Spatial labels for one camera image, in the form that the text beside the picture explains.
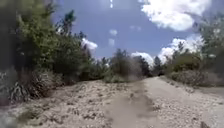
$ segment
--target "dirt road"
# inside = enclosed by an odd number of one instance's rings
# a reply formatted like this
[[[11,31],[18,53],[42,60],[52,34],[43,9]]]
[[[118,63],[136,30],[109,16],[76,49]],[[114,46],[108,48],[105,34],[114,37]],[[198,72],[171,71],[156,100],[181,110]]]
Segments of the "dirt road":
[[[202,122],[224,128],[223,104],[221,97],[161,78],[83,82],[0,109],[0,128],[201,128]]]
[[[148,97],[160,106],[160,128],[200,128],[205,122],[211,128],[224,128],[223,98],[199,90],[167,83],[161,78],[144,80]]]

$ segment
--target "vegetation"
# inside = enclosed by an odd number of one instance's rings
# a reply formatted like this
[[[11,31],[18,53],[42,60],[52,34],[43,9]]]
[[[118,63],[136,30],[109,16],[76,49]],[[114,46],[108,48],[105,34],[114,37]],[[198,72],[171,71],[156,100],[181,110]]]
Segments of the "vegetation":
[[[149,65],[142,57],[131,57],[127,51],[118,49],[110,59],[106,82],[128,82],[152,76]]]
[[[125,50],[95,60],[82,43],[86,35],[72,32],[75,12],[55,24],[55,9],[50,0],[0,2],[0,105],[46,97],[55,87],[78,81],[127,82],[151,75],[143,58]]]
[[[165,64],[169,78],[192,86],[223,86],[223,15],[196,24],[204,44],[197,52],[179,50]]]

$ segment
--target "white cloud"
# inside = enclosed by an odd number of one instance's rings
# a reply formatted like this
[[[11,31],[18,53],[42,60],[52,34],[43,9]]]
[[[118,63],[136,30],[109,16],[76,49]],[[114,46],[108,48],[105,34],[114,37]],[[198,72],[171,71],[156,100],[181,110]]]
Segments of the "white cloud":
[[[137,31],[141,31],[142,30],[142,28],[140,26],[135,26],[135,25],[131,25],[130,29],[131,30],[137,30]]]
[[[87,45],[87,47],[88,47],[90,50],[95,50],[95,49],[98,47],[98,45],[97,45],[96,43],[94,43],[94,42],[92,42],[92,41],[89,41],[89,40],[87,40],[86,38],[83,38],[83,39],[82,39],[82,44],[83,44],[83,45]]]
[[[113,0],[110,0],[110,8],[114,8]]]
[[[138,0],[142,11],[158,27],[184,31],[192,27],[191,14],[202,16],[212,0]]]
[[[115,40],[114,39],[109,39],[108,41],[110,46],[114,46],[115,45]]]
[[[189,52],[196,52],[203,45],[202,37],[196,34],[190,35],[186,39],[174,38],[169,47],[162,48],[158,55],[162,63],[166,62],[166,57],[172,57],[175,50],[179,50],[180,42],[183,44],[183,50],[188,49]]]
[[[116,36],[118,33],[117,30],[115,30],[115,29],[111,29],[109,32],[112,36]]]
[[[144,58],[146,60],[146,62],[148,62],[149,66],[153,65],[153,57],[151,55],[149,55],[148,53],[144,53],[144,52],[135,52],[132,53],[131,56],[141,56],[142,58]]]

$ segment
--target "shrub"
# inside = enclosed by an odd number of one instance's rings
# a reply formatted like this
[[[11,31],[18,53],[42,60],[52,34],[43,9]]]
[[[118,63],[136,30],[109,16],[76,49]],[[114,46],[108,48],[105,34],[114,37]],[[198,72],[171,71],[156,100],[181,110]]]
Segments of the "shrub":
[[[212,72],[206,71],[182,71],[173,72],[167,75],[168,78],[197,87],[214,87],[223,86],[223,82],[218,76]]]
[[[1,74],[0,105],[47,97],[50,90],[63,84],[60,75],[48,70],[23,71],[19,76],[13,69]]]
[[[104,81],[106,83],[125,83],[128,82],[127,80],[125,80],[125,78],[118,76],[118,75],[114,75],[114,76],[107,76],[104,78]]]

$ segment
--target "sky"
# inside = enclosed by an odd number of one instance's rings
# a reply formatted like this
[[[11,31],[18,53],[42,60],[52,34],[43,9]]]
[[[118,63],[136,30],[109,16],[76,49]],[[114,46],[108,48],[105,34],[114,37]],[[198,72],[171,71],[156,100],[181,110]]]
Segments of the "sky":
[[[204,15],[222,11],[223,0],[56,0],[54,20],[70,10],[73,32],[83,31],[95,58],[111,57],[117,48],[152,63],[171,56],[178,43],[196,51],[201,37],[192,27]]]

